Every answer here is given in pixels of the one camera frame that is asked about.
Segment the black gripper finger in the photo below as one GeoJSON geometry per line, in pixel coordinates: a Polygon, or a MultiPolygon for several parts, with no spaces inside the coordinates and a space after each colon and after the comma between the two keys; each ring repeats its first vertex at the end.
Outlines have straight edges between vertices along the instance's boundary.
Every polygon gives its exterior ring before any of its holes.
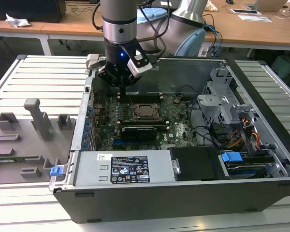
{"type": "Polygon", "coordinates": [[[122,77],[122,101],[127,99],[126,88],[135,85],[139,79],[141,78],[136,78],[132,74],[122,77]]]}
{"type": "Polygon", "coordinates": [[[119,99],[123,98],[123,67],[120,65],[105,63],[98,69],[98,77],[112,87],[118,87],[119,99]]]}

